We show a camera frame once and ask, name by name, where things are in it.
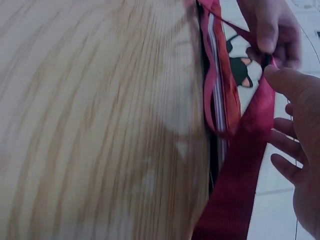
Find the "light wood board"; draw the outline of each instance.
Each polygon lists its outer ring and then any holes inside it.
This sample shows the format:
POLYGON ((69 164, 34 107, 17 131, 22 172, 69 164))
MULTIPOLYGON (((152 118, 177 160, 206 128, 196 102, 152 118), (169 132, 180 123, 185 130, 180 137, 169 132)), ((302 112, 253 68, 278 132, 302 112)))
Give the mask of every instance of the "light wood board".
POLYGON ((187 239, 208 198, 184 0, 0 1, 0 239, 187 239))

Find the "cat ear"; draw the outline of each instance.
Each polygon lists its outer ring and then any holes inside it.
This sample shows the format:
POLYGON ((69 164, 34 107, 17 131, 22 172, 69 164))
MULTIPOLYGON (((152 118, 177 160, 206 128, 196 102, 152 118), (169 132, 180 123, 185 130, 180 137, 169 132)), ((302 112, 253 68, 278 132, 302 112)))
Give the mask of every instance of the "cat ear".
POLYGON ((248 57, 242 57, 241 58, 241 61, 246 65, 248 66, 250 63, 252 63, 252 60, 248 57))
POLYGON ((252 88, 253 87, 253 83, 251 81, 251 79, 249 77, 246 77, 243 81, 242 81, 242 87, 245 88, 252 88))

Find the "tile grout line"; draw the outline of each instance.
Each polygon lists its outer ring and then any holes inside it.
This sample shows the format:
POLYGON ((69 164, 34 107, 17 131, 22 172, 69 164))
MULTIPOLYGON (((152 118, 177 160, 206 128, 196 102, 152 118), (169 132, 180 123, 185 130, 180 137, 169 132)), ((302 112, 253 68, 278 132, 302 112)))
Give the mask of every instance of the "tile grout line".
POLYGON ((285 188, 285 189, 281 189, 281 190, 271 190, 271 191, 264 191, 264 192, 256 192, 255 195, 258 196, 265 196, 265 195, 273 195, 273 194, 283 194, 283 193, 288 193, 291 191, 294 191, 295 188, 294 187, 290 187, 290 188, 285 188))

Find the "finger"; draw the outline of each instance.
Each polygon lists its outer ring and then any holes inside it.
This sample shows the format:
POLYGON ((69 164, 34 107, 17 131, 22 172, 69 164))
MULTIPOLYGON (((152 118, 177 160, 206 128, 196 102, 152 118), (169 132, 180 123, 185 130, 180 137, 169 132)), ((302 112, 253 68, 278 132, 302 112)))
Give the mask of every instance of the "finger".
POLYGON ((279 35, 279 7, 274 6, 271 1, 259 1, 255 5, 255 15, 258 47, 262 52, 272 54, 279 35))
POLYGON ((297 139, 297 134, 294 129, 294 122, 289 119, 281 117, 275 118, 273 128, 289 137, 297 139))
POLYGON ((298 39, 293 40, 286 46, 286 61, 283 63, 283 67, 298 69, 301 66, 301 43, 298 39))
POLYGON ((291 102, 289 102, 286 106, 285 106, 285 112, 287 114, 289 114, 290 116, 293 116, 294 114, 294 108, 291 102))
POLYGON ((276 66, 282 68, 287 57, 285 47, 283 45, 277 45, 272 55, 275 59, 276 66))
POLYGON ((308 88, 319 88, 319 80, 317 78, 307 76, 290 68, 276 69, 274 66, 269 65, 265 68, 264 75, 270 86, 276 92, 285 95, 293 104, 308 88))
POLYGON ((259 64, 262 63, 262 60, 263 60, 262 54, 256 53, 256 51, 252 47, 248 47, 245 52, 250 59, 256 61, 259 64))
POLYGON ((299 142, 289 139, 286 135, 273 130, 270 134, 269 143, 300 163, 305 163, 305 153, 299 142))
POLYGON ((272 154, 271 155, 271 162, 274 167, 292 184, 296 185, 301 179, 301 169, 283 156, 279 154, 272 154))

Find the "red strap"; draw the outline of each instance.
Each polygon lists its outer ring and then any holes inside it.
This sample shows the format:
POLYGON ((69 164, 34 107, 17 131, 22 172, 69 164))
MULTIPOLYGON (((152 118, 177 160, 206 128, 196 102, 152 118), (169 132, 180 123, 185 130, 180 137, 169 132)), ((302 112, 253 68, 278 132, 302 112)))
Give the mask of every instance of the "red strap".
MULTIPOLYGON (((208 2, 200 1, 210 10, 208 2)), ((224 22, 256 46, 256 38, 249 32, 224 22)), ((205 99, 205 107, 208 104, 210 102, 205 99)), ((247 239, 259 170, 274 123, 274 107, 275 92, 261 76, 259 86, 231 140, 213 193, 193 232, 193 240, 247 239)))

